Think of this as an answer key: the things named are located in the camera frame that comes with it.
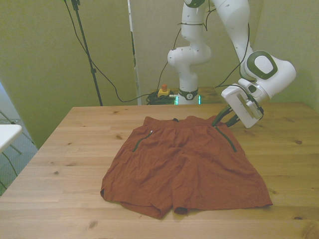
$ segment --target waistband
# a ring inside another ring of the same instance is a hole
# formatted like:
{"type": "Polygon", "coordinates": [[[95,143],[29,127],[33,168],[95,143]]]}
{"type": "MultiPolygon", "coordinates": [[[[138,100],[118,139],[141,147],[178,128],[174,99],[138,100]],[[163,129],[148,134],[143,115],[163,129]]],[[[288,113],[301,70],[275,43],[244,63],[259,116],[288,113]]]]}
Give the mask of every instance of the waistband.
{"type": "Polygon", "coordinates": [[[216,116],[212,116],[205,120],[195,116],[188,116],[186,119],[181,119],[177,121],[173,119],[159,120],[159,119],[154,119],[152,117],[145,117],[143,125],[146,125],[146,126],[154,125],[154,126],[163,127],[163,128],[186,128],[186,127],[201,126],[201,125],[209,126],[213,123],[215,118],[216,116]]]}

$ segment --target shorts pocket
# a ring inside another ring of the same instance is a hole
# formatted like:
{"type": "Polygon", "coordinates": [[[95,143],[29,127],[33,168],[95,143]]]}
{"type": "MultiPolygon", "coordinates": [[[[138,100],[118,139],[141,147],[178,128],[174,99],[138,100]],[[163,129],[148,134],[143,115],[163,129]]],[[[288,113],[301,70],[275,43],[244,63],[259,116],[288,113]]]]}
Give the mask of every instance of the shorts pocket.
{"type": "Polygon", "coordinates": [[[139,144],[141,143],[141,141],[144,140],[144,139],[147,139],[148,137],[150,137],[152,133],[153,133],[153,130],[151,130],[150,133],[149,133],[146,137],[141,138],[141,139],[136,143],[135,148],[132,150],[132,152],[135,152],[135,151],[138,149],[139,144]]]}

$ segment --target red shorts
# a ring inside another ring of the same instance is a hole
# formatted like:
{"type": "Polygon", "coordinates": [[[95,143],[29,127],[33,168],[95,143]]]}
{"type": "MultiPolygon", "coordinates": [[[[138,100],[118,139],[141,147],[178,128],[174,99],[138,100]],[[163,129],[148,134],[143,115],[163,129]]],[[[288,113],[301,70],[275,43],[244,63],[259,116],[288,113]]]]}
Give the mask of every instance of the red shorts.
{"type": "Polygon", "coordinates": [[[272,205],[230,129],[224,123],[213,127],[214,119],[146,117],[114,158],[101,196],[158,219],[172,207],[186,214],[272,205]]]}

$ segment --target floor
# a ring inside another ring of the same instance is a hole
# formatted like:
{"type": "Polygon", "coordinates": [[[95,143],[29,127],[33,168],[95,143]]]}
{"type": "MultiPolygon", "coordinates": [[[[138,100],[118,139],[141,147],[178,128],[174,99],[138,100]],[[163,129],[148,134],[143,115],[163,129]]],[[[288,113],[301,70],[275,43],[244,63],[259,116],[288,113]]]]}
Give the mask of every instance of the floor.
{"type": "MultiPolygon", "coordinates": [[[[23,128],[23,132],[27,135],[28,132],[23,124],[23,122],[19,119],[13,120],[16,124],[19,124],[23,128]]],[[[7,124],[7,120],[0,119],[0,124],[7,124]]],[[[23,134],[13,143],[18,150],[22,152],[22,154],[17,153],[13,148],[8,147],[4,153],[10,159],[13,164],[17,174],[19,174],[24,167],[28,164],[28,162],[33,158],[36,154],[37,149],[32,144],[32,142],[25,137],[23,134]]],[[[16,175],[6,159],[6,157],[1,153],[0,154],[0,180],[5,184],[6,187],[9,187],[10,184],[14,181],[16,175]]],[[[5,188],[0,184],[0,196],[5,192],[5,188]]]]}

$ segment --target wood knot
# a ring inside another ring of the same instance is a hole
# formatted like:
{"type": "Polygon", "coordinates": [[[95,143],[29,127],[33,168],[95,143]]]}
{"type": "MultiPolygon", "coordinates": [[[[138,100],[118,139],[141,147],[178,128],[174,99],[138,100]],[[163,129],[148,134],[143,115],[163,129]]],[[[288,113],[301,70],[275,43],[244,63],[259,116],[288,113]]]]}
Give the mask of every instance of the wood knot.
{"type": "Polygon", "coordinates": [[[93,228],[95,228],[97,225],[98,225],[98,221],[92,221],[92,222],[90,222],[90,224],[89,224],[89,229],[93,229],[93,228]]]}

